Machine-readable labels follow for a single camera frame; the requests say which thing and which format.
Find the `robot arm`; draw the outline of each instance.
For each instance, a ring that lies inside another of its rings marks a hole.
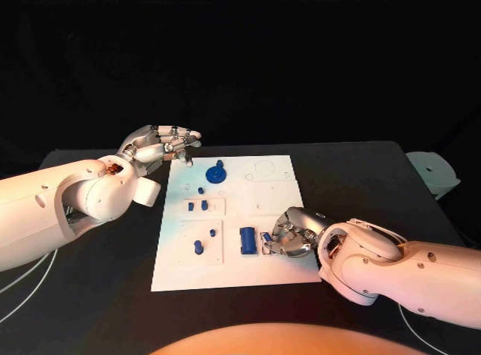
[[[144,126],[115,155],[0,180],[0,271],[28,263],[125,213],[131,201],[152,206],[161,186],[142,176],[164,160],[191,166],[187,146],[200,133]]]
[[[315,246],[319,276],[350,301],[371,305],[383,294],[413,313],[481,329],[481,251],[407,242],[364,221],[332,223],[298,207],[279,218],[272,239],[265,246],[289,257]]]

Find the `black backdrop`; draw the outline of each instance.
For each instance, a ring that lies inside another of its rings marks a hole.
[[[442,204],[481,242],[481,8],[301,1],[0,7],[0,178],[145,124],[209,146],[396,141],[462,179]]]

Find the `white device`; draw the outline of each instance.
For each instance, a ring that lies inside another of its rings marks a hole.
[[[371,305],[383,294],[413,313],[481,329],[479,250],[407,242],[361,220],[334,223],[299,207],[281,216],[272,238],[266,247],[291,257],[318,249],[319,276],[350,301]]]
[[[131,201],[152,206],[161,186],[144,178],[200,146],[200,133],[144,126],[116,152],[0,180],[0,271],[28,263],[122,216]]]

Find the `skin-colored surface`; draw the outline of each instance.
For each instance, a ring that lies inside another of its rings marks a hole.
[[[258,323],[188,337],[151,355],[175,354],[400,354],[423,353],[371,335],[321,325]]]

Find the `robotic hand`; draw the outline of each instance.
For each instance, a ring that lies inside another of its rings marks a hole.
[[[321,278],[360,305],[383,294],[413,313],[481,329],[481,251],[407,242],[361,220],[334,223],[299,207],[279,217],[265,247],[288,257],[317,249]]]
[[[200,133],[144,126],[115,155],[0,180],[0,271],[40,258],[89,229],[115,220],[131,201],[152,206],[161,186],[142,176],[164,160],[191,166],[187,146]]]

